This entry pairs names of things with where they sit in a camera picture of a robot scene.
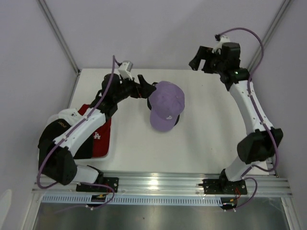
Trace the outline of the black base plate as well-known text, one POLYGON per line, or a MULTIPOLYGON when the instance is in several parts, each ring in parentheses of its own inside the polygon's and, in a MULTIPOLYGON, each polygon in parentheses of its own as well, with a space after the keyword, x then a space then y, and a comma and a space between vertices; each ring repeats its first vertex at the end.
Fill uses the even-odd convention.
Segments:
POLYGON ((229 182, 220 179, 203 179, 198 184, 202 187, 205 194, 209 195, 247 195, 247 186, 244 180, 229 182))
MULTIPOLYGON (((118 177, 101 177, 98 178, 94 184, 102 184, 108 187, 111 187, 114 192, 116 193, 118 191, 118 185, 119 185, 119 178, 118 177)), ((91 192, 91 193, 108 193, 112 192, 109 188, 96 186, 96 185, 86 185, 84 183, 81 183, 80 185, 76 186, 77 192, 91 192)))

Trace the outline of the left aluminium corner post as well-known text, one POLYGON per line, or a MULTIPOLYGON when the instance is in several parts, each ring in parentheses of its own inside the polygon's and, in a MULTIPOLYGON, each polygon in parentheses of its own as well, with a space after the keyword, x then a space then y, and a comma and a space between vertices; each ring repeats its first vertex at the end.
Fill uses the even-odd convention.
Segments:
POLYGON ((47 23, 49 24, 51 30, 53 31, 53 34, 57 40, 57 42, 59 43, 59 46, 61 47, 66 59, 68 60, 71 68, 73 69, 74 73, 76 75, 79 75, 80 73, 80 69, 77 66, 77 63, 71 53, 71 50, 47 4, 46 0, 37 0, 36 1, 43 13, 43 15, 45 16, 45 19, 47 21, 47 23))

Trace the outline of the aluminium mounting rail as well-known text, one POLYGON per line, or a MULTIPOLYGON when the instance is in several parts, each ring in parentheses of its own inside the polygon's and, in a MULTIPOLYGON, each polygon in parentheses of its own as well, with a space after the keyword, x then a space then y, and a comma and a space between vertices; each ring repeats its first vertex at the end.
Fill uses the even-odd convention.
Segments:
MULTIPOLYGON (((117 195, 202 196, 198 186, 203 179, 217 179, 217 174, 105 172, 105 177, 119 178, 117 195)), ((287 179, 273 175, 253 175, 258 183, 256 197, 292 197, 287 179)))

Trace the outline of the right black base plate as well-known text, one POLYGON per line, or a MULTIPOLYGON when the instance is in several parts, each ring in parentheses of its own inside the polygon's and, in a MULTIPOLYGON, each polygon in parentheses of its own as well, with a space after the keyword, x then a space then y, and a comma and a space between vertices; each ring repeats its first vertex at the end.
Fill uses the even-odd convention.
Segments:
POLYGON ((205 194, 209 195, 247 195, 247 186, 244 180, 229 182, 220 179, 203 179, 198 184, 202 187, 205 194))

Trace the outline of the aluminium corner post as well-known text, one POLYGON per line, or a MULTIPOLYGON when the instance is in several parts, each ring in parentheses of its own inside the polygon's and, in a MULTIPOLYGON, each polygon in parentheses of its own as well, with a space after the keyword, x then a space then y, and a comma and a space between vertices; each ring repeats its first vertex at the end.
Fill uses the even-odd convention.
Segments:
MULTIPOLYGON (((290 9, 291 5, 293 4, 294 0, 283 0, 280 7, 278 8, 273 20, 271 21, 268 29, 266 30, 262 43, 263 48, 265 49, 270 41, 272 40, 275 32, 277 31, 278 27, 280 26, 281 22, 283 21, 283 18, 286 16, 288 10, 290 9)), ((254 53, 251 61, 248 64, 247 69, 253 70, 261 58, 261 46, 257 49, 257 51, 254 53)))
POLYGON ((51 30, 53 31, 53 34, 57 40, 57 42, 59 43, 59 46, 61 47, 66 59, 68 60, 71 68, 73 69, 74 73, 76 75, 79 75, 80 73, 80 69, 77 66, 77 63, 71 53, 71 50, 47 4, 46 0, 37 0, 36 1, 43 13, 43 15, 45 16, 45 19, 47 21, 47 23, 49 24, 51 30))

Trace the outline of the right aluminium corner post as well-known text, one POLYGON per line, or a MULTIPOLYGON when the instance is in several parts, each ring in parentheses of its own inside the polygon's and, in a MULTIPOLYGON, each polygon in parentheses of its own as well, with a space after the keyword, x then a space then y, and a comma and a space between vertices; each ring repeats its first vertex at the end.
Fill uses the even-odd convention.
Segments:
MULTIPOLYGON (((293 4, 294 0, 283 0, 280 7, 278 8, 273 20, 271 21, 268 29, 266 30, 262 43, 263 48, 265 49, 270 41, 272 40, 275 32, 277 31, 278 27, 280 26, 281 22, 283 21, 283 18, 286 16, 288 10, 290 9, 291 5, 293 4)), ((247 69, 253 70, 261 58, 261 46, 257 49, 257 51, 254 53, 251 61, 248 64, 247 69)))

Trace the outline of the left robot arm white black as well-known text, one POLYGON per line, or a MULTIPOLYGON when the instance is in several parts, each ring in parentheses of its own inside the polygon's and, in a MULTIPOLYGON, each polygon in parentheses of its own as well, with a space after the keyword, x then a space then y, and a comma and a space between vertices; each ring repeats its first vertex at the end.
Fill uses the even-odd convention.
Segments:
POLYGON ((73 122, 58 118, 45 128, 38 144, 36 183, 40 188, 44 188, 40 183, 41 175, 61 185, 87 184, 93 192, 103 188, 101 172, 92 166, 77 165, 74 157, 78 150, 84 149, 93 133, 111 119, 118 103, 128 97, 147 99, 156 90, 143 75, 138 75, 138 79, 139 82, 135 82, 118 74, 105 75, 101 89, 83 115, 77 113, 73 122))

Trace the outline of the black baseball cap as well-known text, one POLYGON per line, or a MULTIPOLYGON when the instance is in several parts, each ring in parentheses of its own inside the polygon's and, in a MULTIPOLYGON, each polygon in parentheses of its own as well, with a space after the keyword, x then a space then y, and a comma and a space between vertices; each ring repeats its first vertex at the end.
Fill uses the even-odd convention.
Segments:
MULTIPOLYGON (((45 140, 52 141, 54 138, 60 136, 67 131, 71 125, 65 119, 56 119, 46 126, 38 143, 39 145, 45 140)), ((90 159, 93 156, 94 139, 89 136, 87 140, 77 150, 74 159, 90 159)))

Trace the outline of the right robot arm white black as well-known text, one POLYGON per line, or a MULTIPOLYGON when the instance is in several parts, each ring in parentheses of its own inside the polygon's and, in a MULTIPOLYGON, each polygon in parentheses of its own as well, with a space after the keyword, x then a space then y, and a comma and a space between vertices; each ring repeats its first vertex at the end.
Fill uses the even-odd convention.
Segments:
POLYGON ((220 41, 216 48, 200 46, 189 66, 197 71, 204 60, 202 71, 219 74, 220 81, 235 100, 243 118, 246 137, 237 144, 238 156, 223 169, 217 180, 203 180, 206 193, 217 191, 232 194, 236 188, 244 188, 243 176, 252 168, 265 171, 260 163, 277 156, 283 138, 280 128, 274 128, 268 120, 254 92, 250 72, 240 67, 240 45, 220 41))

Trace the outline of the red LA baseball cap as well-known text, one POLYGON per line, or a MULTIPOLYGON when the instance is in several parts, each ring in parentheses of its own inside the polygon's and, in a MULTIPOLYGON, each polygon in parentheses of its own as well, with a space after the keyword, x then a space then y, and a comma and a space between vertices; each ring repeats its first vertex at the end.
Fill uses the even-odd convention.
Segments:
POLYGON ((99 127, 78 149, 75 159, 106 157, 109 150, 111 119, 99 127))

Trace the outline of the white plastic bin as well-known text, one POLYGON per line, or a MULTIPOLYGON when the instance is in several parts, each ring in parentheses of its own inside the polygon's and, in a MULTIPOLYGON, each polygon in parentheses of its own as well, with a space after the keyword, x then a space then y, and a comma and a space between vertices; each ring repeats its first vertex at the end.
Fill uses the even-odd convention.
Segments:
POLYGON ((108 153, 107 153, 107 156, 106 157, 102 157, 102 158, 91 158, 91 159, 75 159, 76 161, 79 161, 79 162, 86 162, 86 161, 105 161, 107 160, 109 157, 111 156, 111 147, 110 147, 110 143, 109 143, 109 150, 108 150, 108 153))

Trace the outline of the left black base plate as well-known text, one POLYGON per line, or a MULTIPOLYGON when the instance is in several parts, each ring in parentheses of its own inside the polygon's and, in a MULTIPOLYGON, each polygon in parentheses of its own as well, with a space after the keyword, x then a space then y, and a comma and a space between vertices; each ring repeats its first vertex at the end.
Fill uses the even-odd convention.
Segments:
MULTIPOLYGON (((118 177, 101 177, 98 178, 94 184, 102 184, 108 187, 111 187, 114 192, 116 193, 118 191, 118 185, 119 185, 119 178, 118 177)), ((96 186, 96 185, 86 185, 84 183, 81 183, 80 185, 76 186, 77 192, 91 192, 91 193, 108 193, 112 192, 109 188, 96 186)))

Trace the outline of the white baseball cap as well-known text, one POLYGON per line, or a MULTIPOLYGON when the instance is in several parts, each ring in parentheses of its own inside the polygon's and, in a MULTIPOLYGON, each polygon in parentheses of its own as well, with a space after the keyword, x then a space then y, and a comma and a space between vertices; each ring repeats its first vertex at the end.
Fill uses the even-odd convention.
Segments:
POLYGON ((69 125, 74 125, 78 122, 83 116, 78 113, 75 108, 64 109, 58 114, 52 115, 48 120, 47 124, 50 124, 53 121, 58 119, 64 119, 69 125))

